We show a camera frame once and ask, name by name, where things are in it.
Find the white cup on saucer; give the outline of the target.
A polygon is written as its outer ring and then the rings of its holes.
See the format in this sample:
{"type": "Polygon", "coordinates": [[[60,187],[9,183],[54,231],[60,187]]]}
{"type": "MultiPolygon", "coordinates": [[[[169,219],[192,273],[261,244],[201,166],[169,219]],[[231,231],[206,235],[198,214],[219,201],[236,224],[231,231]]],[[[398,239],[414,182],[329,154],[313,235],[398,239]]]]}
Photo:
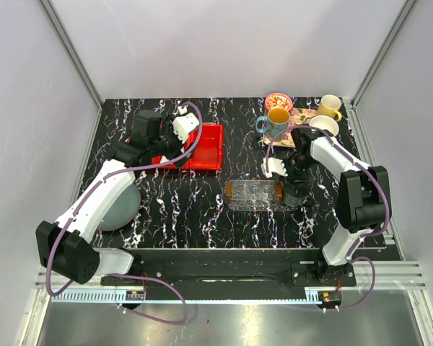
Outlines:
{"type": "Polygon", "coordinates": [[[338,123],[327,115],[316,115],[307,121],[309,126],[328,131],[333,137],[338,135],[338,123]]]}

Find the floral placemat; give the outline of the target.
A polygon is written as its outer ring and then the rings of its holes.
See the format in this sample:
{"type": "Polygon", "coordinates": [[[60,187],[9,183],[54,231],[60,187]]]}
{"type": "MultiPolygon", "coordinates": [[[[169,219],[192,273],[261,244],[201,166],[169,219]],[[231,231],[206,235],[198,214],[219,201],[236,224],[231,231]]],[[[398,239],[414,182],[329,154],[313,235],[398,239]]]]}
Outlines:
{"type": "MultiPolygon", "coordinates": [[[[308,125],[307,121],[312,117],[315,117],[316,110],[304,109],[304,108],[292,108],[289,111],[290,119],[288,126],[293,125],[308,125]]],[[[263,143],[268,145],[270,140],[262,136],[263,143]]],[[[295,148],[294,141],[290,133],[286,133],[274,142],[273,146],[284,147],[284,148],[295,148]]]]}

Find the blue floral mug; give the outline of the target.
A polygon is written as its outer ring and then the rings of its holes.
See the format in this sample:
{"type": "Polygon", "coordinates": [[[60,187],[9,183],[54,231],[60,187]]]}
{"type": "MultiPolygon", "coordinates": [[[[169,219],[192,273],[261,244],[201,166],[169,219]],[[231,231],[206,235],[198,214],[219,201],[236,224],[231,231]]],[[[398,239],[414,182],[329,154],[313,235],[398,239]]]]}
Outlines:
{"type": "Polygon", "coordinates": [[[282,130],[288,127],[290,114],[283,108],[273,108],[255,121],[255,129],[265,138],[272,140],[282,130]]]}

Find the blue-grey ceramic plate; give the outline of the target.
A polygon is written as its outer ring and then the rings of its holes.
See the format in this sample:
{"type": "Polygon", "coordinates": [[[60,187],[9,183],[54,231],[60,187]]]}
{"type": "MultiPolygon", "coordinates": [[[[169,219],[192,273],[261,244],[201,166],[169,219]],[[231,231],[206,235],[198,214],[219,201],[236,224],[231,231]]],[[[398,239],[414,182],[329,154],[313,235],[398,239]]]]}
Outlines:
{"type": "Polygon", "coordinates": [[[115,231],[129,224],[138,213],[141,193],[135,184],[129,185],[116,199],[99,225],[101,231],[115,231]]]}

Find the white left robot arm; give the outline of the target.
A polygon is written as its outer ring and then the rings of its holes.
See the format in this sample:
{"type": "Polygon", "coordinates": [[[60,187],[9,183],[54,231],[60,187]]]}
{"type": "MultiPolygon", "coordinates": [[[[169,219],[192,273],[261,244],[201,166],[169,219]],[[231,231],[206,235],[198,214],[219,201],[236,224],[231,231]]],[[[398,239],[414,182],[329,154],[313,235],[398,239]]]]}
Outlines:
{"type": "Polygon", "coordinates": [[[142,268],[134,256],[122,249],[101,249],[91,245],[93,236],[118,198],[134,185],[135,167],[144,171],[163,156],[183,163],[183,147],[199,128],[191,112],[164,116],[145,110],[134,115],[124,139],[114,144],[100,171],[76,202],[54,222],[43,221],[36,229],[40,263],[78,284],[95,275],[115,273],[126,285],[141,279],[142,268]]]}

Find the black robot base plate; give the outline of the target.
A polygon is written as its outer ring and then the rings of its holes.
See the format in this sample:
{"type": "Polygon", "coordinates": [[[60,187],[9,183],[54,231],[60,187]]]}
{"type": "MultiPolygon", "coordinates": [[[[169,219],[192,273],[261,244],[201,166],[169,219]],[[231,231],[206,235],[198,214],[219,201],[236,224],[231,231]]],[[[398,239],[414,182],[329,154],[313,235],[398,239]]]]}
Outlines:
{"type": "Polygon", "coordinates": [[[319,278],[314,264],[285,261],[212,261],[212,262],[162,262],[149,261],[140,264],[141,272],[133,275],[148,276],[170,284],[188,282],[273,282],[298,288],[340,287],[357,285],[350,265],[344,269],[319,278]]]}

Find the yellow mug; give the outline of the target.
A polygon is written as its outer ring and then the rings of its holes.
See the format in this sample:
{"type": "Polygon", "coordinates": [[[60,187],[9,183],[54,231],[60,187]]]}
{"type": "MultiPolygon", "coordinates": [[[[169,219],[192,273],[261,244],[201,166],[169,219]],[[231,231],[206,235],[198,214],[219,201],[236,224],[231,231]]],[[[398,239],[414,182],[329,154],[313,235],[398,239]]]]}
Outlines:
{"type": "Polygon", "coordinates": [[[342,119],[342,114],[340,112],[341,106],[342,101],[339,97],[332,94],[327,94],[322,96],[320,99],[320,104],[316,114],[331,117],[335,121],[339,122],[342,119]]]}

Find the red patterned bowl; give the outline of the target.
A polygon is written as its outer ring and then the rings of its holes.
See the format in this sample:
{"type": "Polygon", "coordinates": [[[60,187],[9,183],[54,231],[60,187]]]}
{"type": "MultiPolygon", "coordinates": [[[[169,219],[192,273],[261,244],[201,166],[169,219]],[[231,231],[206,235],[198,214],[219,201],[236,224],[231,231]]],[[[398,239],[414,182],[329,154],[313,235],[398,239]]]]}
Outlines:
{"type": "Polygon", "coordinates": [[[279,108],[289,112],[293,108],[293,101],[289,96],[277,92],[268,95],[264,105],[268,111],[279,108]]]}

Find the red bin with mug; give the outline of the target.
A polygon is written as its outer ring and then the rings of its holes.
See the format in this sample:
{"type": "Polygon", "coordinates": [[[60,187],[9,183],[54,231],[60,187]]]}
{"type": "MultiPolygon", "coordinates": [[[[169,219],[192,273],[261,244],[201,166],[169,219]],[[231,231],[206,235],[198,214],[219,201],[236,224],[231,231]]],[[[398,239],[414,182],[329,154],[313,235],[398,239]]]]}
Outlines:
{"type": "Polygon", "coordinates": [[[202,134],[189,169],[219,171],[222,169],[224,131],[221,124],[203,124],[202,134]]]}

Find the dark grey mug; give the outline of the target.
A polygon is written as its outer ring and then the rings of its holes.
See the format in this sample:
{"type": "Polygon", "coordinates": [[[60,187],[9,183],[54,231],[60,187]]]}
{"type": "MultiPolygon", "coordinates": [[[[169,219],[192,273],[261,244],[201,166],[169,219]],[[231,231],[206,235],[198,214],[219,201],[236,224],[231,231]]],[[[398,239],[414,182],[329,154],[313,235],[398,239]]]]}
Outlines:
{"type": "Polygon", "coordinates": [[[282,203],[291,208],[305,204],[310,193],[310,184],[306,181],[285,182],[282,192],[282,203]]]}

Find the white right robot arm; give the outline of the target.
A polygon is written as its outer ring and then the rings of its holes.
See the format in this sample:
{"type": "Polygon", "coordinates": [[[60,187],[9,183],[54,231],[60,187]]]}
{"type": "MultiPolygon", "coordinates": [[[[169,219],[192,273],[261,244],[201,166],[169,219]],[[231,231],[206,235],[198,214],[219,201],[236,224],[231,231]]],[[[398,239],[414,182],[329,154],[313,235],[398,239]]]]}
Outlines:
{"type": "Polygon", "coordinates": [[[282,202],[298,208],[310,194],[309,171],[323,165],[338,180],[335,212],[338,225],[318,252],[314,277],[330,285],[345,274],[357,247],[367,238],[382,234],[391,218],[388,171],[370,166],[350,154],[328,130],[296,125],[291,130],[295,153],[283,160],[282,202]]]}

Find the aluminium frame rail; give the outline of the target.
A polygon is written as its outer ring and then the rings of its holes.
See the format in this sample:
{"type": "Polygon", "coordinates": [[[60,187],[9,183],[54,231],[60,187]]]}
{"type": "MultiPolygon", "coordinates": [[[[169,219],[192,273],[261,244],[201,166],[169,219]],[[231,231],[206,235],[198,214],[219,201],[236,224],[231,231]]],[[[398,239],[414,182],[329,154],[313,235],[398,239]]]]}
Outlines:
{"type": "Polygon", "coordinates": [[[351,288],[298,288],[273,282],[188,282],[170,284],[148,277],[148,280],[94,276],[87,283],[71,284],[63,289],[66,278],[53,274],[52,289],[59,294],[57,303],[158,303],[232,304],[232,305],[315,305],[324,293],[339,290],[355,292],[359,297],[369,288],[375,290],[423,290],[421,270],[415,262],[364,260],[353,264],[357,285],[351,288]]]}

